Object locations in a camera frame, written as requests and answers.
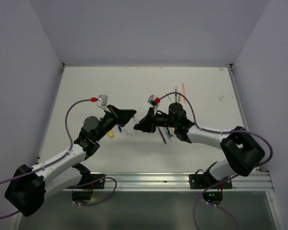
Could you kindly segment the purple pen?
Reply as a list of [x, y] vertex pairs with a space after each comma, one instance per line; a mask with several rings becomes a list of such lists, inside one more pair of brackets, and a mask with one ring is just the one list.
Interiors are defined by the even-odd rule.
[[158, 129], [158, 132], [159, 132], [159, 134], [160, 134], [160, 136], [161, 136], [161, 138], [162, 138], [164, 144], [167, 144], [167, 141], [166, 141], [166, 139], [165, 139], [165, 137], [164, 137], [164, 135], [163, 135], [161, 129], [160, 129], [159, 127], [157, 127], [157, 129]]

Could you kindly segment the yellow pen cap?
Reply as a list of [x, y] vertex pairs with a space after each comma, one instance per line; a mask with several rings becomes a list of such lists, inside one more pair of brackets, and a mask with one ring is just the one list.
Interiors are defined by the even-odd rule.
[[108, 132], [108, 136], [109, 136], [109, 138], [114, 138], [114, 133], [113, 133], [113, 131], [109, 131], [109, 132]]

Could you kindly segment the dark green clear highlighter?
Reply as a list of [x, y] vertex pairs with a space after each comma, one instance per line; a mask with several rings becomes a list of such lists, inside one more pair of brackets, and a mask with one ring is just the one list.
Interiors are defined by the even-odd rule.
[[178, 87], [177, 87], [177, 85], [175, 85], [174, 92], [175, 92], [175, 103], [178, 103]]

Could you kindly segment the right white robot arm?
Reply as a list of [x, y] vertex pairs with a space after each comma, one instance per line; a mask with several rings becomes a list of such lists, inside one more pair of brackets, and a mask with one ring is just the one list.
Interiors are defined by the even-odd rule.
[[204, 182], [210, 188], [217, 187], [221, 180], [233, 175], [248, 176], [259, 165], [265, 152], [257, 141], [243, 128], [221, 133], [198, 128], [187, 118], [186, 111], [179, 103], [170, 104], [168, 113], [150, 107], [134, 129], [154, 133], [157, 127], [174, 129], [176, 137], [183, 142], [204, 144], [223, 151], [225, 159], [212, 164], [204, 173]]

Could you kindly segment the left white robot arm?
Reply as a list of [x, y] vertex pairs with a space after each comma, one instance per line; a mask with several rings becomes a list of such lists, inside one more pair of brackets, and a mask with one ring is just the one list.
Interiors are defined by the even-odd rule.
[[136, 110], [107, 105], [104, 111], [102, 118], [89, 116], [84, 120], [78, 138], [65, 151], [16, 170], [4, 196], [23, 216], [34, 214], [47, 198], [66, 188], [100, 188], [100, 181], [107, 179], [105, 174], [92, 175], [82, 162], [97, 152], [99, 141], [115, 126], [128, 124]]

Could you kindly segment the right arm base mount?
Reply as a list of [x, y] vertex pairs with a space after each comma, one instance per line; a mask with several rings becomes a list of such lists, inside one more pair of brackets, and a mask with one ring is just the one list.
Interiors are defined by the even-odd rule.
[[[209, 174], [210, 169], [216, 164], [213, 163], [205, 172], [202, 169], [197, 170], [195, 173], [189, 174], [189, 184], [191, 189], [206, 189], [218, 182], [213, 176]], [[223, 182], [221, 185], [215, 187], [216, 192], [204, 192], [203, 199], [213, 205], [219, 205], [223, 200], [223, 190], [232, 189], [231, 180]]]

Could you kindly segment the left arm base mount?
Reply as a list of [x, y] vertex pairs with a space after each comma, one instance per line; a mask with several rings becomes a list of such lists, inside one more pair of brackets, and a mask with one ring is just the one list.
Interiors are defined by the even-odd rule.
[[103, 173], [91, 173], [84, 165], [78, 163], [72, 166], [75, 175], [79, 176], [76, 184], [70, 184], [67, 189], [72, 189], [72, 201], [77, 205], [86, 205], [93, 199], [94, 190], [104, 189], [105, 177]]

